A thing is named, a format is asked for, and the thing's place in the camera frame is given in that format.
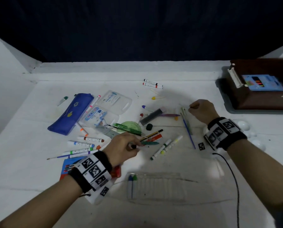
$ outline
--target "green protractor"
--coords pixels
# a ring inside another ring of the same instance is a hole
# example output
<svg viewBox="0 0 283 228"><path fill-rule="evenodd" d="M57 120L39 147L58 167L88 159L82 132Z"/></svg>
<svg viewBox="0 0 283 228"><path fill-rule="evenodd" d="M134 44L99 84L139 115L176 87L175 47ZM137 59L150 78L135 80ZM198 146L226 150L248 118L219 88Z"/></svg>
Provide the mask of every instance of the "green protractor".
<svg viewBox="0 0 283 228"><path fill-rule="evenodd" d="M141 133L141 127L138 123L136 122L132 122L132 121L127 121L127 122L123 122L121 123L122 125L130 128L130 129L134 129L134 130L137 130L138 132ZM121 130L121 129L117 129L117 132L119 133L122 133L122 132L125 132L124 130Z"/></svg>

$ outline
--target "clear plastic case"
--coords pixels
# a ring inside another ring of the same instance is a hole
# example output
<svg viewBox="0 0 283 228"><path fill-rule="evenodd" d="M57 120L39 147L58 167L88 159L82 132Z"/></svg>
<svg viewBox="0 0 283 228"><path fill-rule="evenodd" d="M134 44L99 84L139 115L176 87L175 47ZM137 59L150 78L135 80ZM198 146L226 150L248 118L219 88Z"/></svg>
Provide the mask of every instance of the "clear plastic case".
<svg viewBox="0 0 283 228"><path fill-rule="evenodd" d="M130 193L129 176L136 176ZM184 203L186 191L180 173L128 173L127 198L129 201L157 201Z"/></svg>
<svg viewBox="0 0 283 228"><path fill-rule="evenodd" d="M109 90L98 100L90 112L83 115L79 123L106 134L113 128L113 124L118 122L119 115L127 111L131 104L131 98Z"/></svg>

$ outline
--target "blue pencil case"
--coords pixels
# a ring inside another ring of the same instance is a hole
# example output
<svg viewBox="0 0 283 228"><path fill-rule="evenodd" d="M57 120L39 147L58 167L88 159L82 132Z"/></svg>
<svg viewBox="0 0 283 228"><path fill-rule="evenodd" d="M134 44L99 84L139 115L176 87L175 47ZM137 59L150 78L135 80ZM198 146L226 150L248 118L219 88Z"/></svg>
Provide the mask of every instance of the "blue pencil case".
<svg viewBox="0 0 283 228"><path fill-rule="evenodd" d="M90 106L94 97L91 94L77 94L66 111L58 118L56 122L48 127L49 131L68 135L81 115Z"/></svg>

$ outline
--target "white plastic container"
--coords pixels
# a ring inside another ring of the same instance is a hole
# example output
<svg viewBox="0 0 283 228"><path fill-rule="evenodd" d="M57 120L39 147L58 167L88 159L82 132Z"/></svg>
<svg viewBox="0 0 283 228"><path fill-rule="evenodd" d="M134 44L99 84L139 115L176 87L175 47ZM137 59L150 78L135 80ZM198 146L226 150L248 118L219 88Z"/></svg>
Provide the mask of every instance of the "white plastic container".
<svg viewBox="0 0 283 228"><path fill-rule="evenodd" d="M80 119L79 123L106 134L113 128L113 124L118 122L119 115L126 112L131 104L131 98L109 90L98 100L90 112Z"/></svg>

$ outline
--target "hand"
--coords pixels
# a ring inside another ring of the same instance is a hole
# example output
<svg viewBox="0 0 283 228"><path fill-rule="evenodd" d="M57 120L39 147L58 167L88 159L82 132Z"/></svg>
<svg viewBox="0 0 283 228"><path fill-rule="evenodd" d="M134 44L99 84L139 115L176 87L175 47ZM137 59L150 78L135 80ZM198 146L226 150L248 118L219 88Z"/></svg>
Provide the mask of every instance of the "hand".
<svg viewBox="0 0 283 228"><path fill-rule="evenodd" d="M189 112L199 121L209 124L213 119L219 118L213 103L205 99L199 99L190 105Z"/></svg>
<svg viewBox="0 0 283 228"><path fill-rule="evenodd" d="M135 157L139 149L130 149L128 143L141 146L141 142L132 134L125 132L116 135L103 152L107 155L112 167L115 167L129 158Z"/></svg>

